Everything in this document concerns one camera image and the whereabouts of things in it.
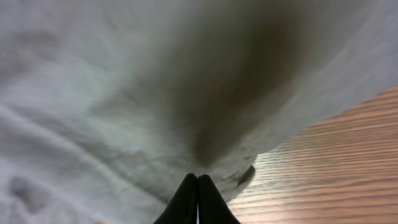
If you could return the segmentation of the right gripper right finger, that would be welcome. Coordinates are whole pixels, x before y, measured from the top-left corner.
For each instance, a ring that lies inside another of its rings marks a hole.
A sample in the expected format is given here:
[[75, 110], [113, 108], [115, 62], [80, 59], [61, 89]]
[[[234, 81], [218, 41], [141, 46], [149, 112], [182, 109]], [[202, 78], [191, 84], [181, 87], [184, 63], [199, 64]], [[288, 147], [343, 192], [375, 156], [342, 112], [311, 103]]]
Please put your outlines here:
[[199, 224], [241, 224], [231, 213], [209, 175], [197, 179]]

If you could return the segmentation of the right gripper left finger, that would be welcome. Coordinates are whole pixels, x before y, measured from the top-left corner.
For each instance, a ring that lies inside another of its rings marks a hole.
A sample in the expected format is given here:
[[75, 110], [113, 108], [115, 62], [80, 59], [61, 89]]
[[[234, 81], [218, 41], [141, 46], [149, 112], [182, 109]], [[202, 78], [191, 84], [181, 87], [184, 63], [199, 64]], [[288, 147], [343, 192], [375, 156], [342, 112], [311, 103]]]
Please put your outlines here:
[[154, 224], [196, 224], [198, 210], [197, 177], [187, 174], [169, 204]]

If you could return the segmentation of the grey shorts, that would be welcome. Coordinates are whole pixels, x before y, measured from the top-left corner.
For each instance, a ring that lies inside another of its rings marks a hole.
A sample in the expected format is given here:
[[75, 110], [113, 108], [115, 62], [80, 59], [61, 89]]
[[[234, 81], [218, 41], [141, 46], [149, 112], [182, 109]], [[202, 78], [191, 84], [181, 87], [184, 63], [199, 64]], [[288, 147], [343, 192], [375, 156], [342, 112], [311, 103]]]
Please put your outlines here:
[[187, 173], [397, 84], [396, 1], [1, 0], [1, 222], [152, 223]]

